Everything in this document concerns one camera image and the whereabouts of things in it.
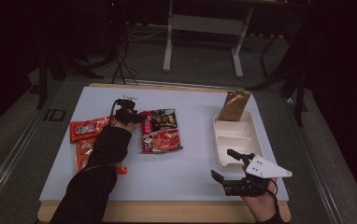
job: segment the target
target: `white plastic container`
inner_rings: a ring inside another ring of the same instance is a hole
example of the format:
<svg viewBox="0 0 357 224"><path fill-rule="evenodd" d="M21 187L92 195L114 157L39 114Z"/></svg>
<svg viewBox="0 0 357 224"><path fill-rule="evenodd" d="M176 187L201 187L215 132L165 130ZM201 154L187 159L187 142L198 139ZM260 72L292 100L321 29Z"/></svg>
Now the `white plastic container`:
<svg viewBox="0 0 357 224"><path fill-rule="evenodd" d="M227 149L231 148L240 154L254 153L261 157L264 156L251 113L245 109L240 121L221 121L218 120L219 115L214 117L219 169L221 171L243 172L243 161L237 161L227 155Z"/></svg>

